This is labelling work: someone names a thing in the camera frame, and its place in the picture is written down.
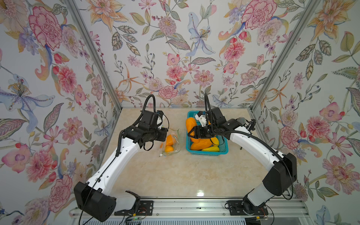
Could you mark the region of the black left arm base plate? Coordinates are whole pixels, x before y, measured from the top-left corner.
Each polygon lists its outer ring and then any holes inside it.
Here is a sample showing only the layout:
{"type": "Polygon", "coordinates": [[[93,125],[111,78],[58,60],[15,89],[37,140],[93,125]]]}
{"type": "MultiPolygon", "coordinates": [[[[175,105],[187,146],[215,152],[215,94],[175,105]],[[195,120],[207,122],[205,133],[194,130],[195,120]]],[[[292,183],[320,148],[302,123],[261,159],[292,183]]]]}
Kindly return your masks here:
{"type": "Polygon", "coordinates": [[[140,200],[130,210],[121,210],[114,213],[115,216],[152,216],[154,201],[140,200]]]}

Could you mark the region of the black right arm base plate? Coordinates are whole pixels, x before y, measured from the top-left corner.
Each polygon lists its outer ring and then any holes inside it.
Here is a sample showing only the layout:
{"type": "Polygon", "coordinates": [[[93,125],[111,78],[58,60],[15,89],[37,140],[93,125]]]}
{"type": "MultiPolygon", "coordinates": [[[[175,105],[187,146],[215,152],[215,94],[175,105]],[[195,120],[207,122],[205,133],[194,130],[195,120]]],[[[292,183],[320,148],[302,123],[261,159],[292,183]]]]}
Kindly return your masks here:
{"type": "Polygon", "coordinates": [[[229,210],[231,216],[268,216],[268,210],[263,204],[260,206],[253,206],[251,203],[243,200],[229,200],[224,207],[229,210]]]}

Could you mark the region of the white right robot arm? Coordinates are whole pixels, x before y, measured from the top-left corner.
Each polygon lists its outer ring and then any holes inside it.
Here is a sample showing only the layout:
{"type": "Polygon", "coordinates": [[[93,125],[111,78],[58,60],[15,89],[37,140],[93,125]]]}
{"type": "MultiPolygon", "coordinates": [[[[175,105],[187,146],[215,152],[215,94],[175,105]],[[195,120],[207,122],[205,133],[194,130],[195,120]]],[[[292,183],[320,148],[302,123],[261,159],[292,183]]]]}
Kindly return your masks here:
{"type": "Polygon", "coordinates": [[[255,120],[248,121],[242,117],[227,120],[219,108],[191,111],[187,120],[192,123],[187,133],[188,140],[210,141],[216,137],[232,141],[243,147],[267,170],[262,182],[243,197],[240,208],[245,214],[255,214],[271,198],[279,197],[289,188],[294,188],[297,179],[295,156],[277,151],[252,135],[255,120]]]}

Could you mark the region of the clear zip-top bag green print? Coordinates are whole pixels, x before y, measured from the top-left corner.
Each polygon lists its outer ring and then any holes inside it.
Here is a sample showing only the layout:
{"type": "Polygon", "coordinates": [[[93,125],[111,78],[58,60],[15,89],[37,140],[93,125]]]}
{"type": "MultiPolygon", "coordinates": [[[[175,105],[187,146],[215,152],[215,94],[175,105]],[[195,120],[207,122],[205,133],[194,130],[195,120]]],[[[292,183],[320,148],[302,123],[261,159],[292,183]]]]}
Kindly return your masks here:
{"type": "Polygon", "coordinates": [[[160,153],[159,157],[170,156],[181,151],[182,146],[179,131],[179,129],[175,130],[172,128],[169,130],[166,136],[166,140],[160,145],[162,152],[160,153]]]}

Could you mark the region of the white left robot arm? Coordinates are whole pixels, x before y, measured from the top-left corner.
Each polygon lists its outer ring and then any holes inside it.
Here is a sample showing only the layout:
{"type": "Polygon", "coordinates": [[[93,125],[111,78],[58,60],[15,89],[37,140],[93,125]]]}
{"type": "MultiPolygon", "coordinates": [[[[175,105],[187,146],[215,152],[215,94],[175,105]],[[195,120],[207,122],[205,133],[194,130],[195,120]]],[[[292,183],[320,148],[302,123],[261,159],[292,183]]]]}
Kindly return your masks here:
{"type": "Polygon", "coordinates": [[[119,134],[117,148],[101,168],[86,182],[78,182],[74,194],[78,208],[91,218],[106,221],[115,211],[135,210],[140,197],[127,191],[119,197],[111,196],[116,180],[146,143],[163,142],[168,128],[162,126],[166,118],[162,111],[142,110],[138,119],[119,134]]]}

